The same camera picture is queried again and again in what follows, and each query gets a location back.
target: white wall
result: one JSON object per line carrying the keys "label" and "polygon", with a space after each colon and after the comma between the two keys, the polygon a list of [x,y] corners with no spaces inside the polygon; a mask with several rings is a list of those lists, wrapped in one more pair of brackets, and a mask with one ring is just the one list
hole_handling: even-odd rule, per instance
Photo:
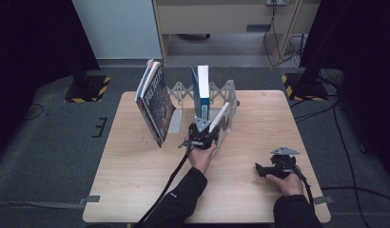
{"label": "white wall", "polygon": [[97,59],[161,59],[151,0],[72,0]]}

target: person's left hand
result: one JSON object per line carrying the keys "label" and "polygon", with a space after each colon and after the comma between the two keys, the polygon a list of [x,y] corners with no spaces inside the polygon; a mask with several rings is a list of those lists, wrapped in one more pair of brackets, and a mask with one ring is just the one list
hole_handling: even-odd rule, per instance
{"label": "person's left hand", "polygon": [[204,174],[210,164],[210,161],[212,160],[212,154],[215,150],[215,141],[213,141],[212,145],[206,150],[202,150],[197,147],[193,148],[189,153],[189,161],[191,162],[192,167],[197,168]]}

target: person's arm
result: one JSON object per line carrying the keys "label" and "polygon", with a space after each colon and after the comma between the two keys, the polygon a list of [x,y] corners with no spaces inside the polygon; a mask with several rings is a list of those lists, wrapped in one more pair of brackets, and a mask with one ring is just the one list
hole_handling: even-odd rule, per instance
{"label": "person's arm", "polygon": [[206,188],[204,173],[215,149],[216,144],[213,143],[207,150],[194,148],[190,152],[188,158],[192,168],[177,187],[165,195],[141,228],[175,228],[184,225],[184,220],[193,214],[198,197]]}
{"label": "person's arm", "polygon": [[296,174],[291,173],[283,180],[269,174],[266,178],[277,183],[283,192],[273,209],[276,228],[322,227],[303,194],[302,180]]}

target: hand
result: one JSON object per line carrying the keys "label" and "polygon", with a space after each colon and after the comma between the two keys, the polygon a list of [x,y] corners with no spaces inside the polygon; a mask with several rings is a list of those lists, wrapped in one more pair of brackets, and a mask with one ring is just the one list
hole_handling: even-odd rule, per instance
{"label": "hand", "polygon": [[289,174],[285,179],[280,179],[270,174],[267,174],[266,178],[278,184],[285,197],[304,195],[302,180],[294,173]]}
{"label": "hand", "polygon": [[212,142],[210,148],[206,150],[201,150],[197,147],[194,147],[189,153],[189,161],[192,164],[192,167],[197,168],[203,174],[206,172],[207,167],[212,160],[212,154],[216,150],[215,141]]}

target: black jacket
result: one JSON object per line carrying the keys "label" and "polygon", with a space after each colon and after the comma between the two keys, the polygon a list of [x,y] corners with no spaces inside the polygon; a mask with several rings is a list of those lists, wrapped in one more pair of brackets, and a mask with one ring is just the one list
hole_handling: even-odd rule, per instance
{"label": "black jacket", "polygon": [[[141,228],[183,227],[204,192],[207,180],[196,168],[189,169],[174,190],[167,193]],[[274,207],[275,227],[322,227],[304,196],[279,198]]]}

